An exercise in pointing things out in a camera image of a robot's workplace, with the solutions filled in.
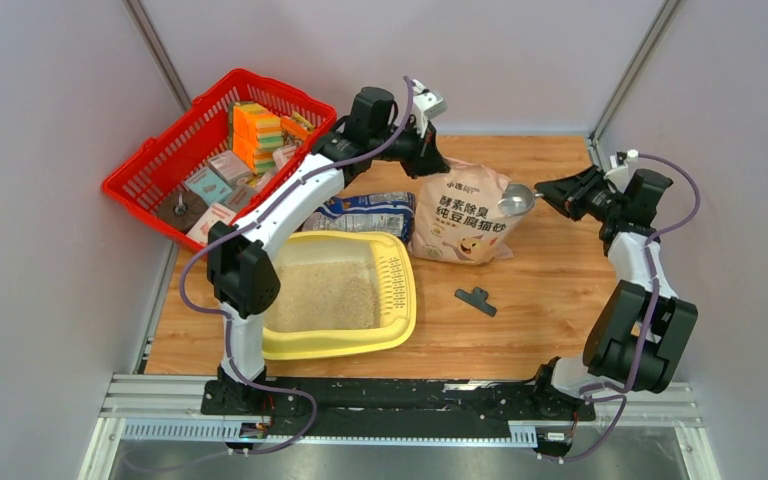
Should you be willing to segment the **metal litter scoop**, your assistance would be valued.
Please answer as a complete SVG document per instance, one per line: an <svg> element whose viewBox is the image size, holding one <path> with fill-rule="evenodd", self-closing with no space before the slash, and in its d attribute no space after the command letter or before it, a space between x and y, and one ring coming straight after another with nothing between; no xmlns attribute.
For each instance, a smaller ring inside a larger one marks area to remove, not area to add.
<svg viewBox="0 0 768 480"><path fill-rule="evenodd" d="M526 215L533 210L543 194L521 183L509 183L497 202L499 212L504 217Z"/></svg>

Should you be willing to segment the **pink cat litter bag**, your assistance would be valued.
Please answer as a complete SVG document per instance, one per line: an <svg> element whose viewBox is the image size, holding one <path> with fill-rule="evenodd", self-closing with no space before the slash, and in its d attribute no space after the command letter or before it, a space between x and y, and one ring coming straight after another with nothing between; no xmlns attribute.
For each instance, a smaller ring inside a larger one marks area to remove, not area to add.
<svg viewBox="0 0 768 480"><path fill-rule="evenodd" d="M422 182L409 252L416 258L463 265L511 258L505 239L523 219L499 208L511 179L480 164L457 159L447 164L448 172Z"/></svg>

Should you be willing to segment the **black bag clip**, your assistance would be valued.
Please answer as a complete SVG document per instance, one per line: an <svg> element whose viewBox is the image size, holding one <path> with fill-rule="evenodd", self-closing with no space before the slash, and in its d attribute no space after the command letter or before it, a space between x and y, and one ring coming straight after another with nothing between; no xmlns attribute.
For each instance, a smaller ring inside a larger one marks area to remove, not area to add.
<svg viewBox="0 0 768 480"><path fill-rule="evenodd" d="M491 318L497 314L497 308L488 302L489 293L481 287L476 286L469 291L457 289L454 296Z"/></svg>

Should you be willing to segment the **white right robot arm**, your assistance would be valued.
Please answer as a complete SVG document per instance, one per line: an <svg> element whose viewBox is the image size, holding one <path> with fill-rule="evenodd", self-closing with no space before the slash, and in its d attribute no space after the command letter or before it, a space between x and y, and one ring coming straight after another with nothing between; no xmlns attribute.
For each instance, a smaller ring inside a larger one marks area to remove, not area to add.
<svg viewBox="0 0 768 480"><path fill-rule="evenodd" d="M617 285L578 357L540 366L530 404L546 419L574 414L607 389L660 393L671 383L698 318L697 307L670 286L660 262L661 233L652 222L672 179L649 169L598 167L539 182L536 190L563 216L600 222L599 238Z"/></svg>

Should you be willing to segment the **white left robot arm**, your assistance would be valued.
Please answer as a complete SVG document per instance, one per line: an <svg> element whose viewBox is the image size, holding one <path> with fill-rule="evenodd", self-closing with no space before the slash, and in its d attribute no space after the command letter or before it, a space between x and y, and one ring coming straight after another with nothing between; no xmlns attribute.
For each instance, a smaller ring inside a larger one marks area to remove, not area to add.
<svg viewBox="0 0 768 480"><path fill-rule="evenodd" d="M233 381L226 398L239 413L254 414L265 402L265 387L256 381L265 370L264 314L281 286L273 259L290 235L376 159L400 163L413 179L448 171L432 123L447 103L417 80L408 87L404 109L389 91L362 88L349 114L315 141L295 172L258 207L233 225L211 228L204 249L207 279L225 319L221 369Z"/></svg>

